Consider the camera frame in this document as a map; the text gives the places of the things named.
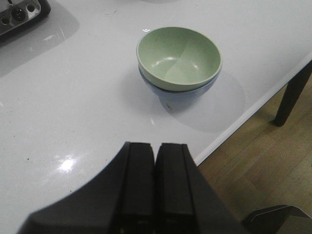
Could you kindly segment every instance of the table top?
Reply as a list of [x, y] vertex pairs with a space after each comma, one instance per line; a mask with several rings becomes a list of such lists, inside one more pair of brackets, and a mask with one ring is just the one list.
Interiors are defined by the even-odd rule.
[[[0, 233], [101, 171], [125, 141], [186, 143], [197, 164], [312, 59], [312, 1], [49, 0], [48, 18], [0, 43]], [[197, 30], [220, 76], [193, 102], [142, 81], [148, 31]]]

